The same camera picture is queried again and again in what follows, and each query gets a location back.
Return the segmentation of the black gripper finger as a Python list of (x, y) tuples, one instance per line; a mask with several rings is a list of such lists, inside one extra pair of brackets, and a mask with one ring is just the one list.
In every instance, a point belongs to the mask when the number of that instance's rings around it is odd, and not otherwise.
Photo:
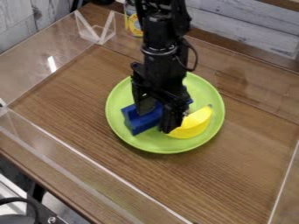
[(168, 134), (173, 129), (181, 126), (184, 114), (189, 108), (187, 103), (183, 104), (164, 104), (163, 116), (160, 121), (160, 131)]
[(151, 90), (145, 87), (133, 85), (132, 95), (135, 100), (136, 112), (140, 116), (143, 116), (155, 109), (155, 98), (151, 95)]

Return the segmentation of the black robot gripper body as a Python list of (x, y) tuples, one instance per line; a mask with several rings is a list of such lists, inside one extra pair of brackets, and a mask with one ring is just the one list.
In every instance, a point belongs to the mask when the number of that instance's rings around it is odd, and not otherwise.
[(191, 95), (183, 85), (189, 68), (188, 48), (175, 47), (168, 49), (141, 48), (144, 62), (133, 62), (131, 68), (132, 86), (148, 88), (156, 102), (163, 105), (189, 104)]

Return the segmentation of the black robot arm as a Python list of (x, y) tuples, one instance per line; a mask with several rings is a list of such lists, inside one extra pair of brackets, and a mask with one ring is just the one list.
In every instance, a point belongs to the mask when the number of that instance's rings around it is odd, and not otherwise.
[(143, 31), (144, 61), (132, 63), (132, 95), (139, 115), (163, 106), (159, 129), (163, 133), (181, 126), (189, 109), (191, 96), (183, 79), (195, 70), (188, 55), (196, 53), (185, 39), (192, 18), (185, 0), (135, 0)]

